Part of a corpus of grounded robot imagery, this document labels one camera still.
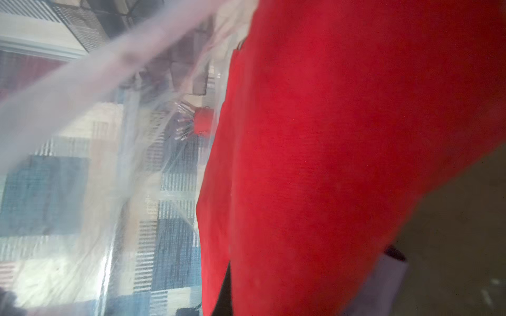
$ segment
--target red fabric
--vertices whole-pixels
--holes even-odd
[[[215,112],[210,108],[196,108],[193,119],[193,131],[195,134],[209,138]]]
[[[197,205],[205,315],[229,260],[237,316],[345,307],[420,198],[504,141],[502,9],[260,1]]]

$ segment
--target transparent plastic wrap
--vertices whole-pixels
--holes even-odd
[[[223,2],[0,1],[48,30],[0,31],[0,314],[200,313],[193,117],[216,125],[255,7]]]

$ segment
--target clear plastic bag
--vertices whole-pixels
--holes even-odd
[[[195,204],[213,134],[193,134],[178,104],[218,119],[254,8],[232,2],[208,18],[222,2],[0,1],[24,34],[68,27],[90,51],[0,31],[2,308],[199,314]]]

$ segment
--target red object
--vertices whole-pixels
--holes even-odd
[[[500,1],[261,0],[197,205],[204,315],[336,315],[420,198],[504,141]]]
[[[193,118],[193,132],[199,136],[209,138],[215,112],[210,108],[196,108]]]

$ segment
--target black fabric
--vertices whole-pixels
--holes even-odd
[[[232,316],[232,277],[230,275],[230,262],[228,263],[227,272],[223,280],[223,285],[218,295],[215,309],[211,316]]]

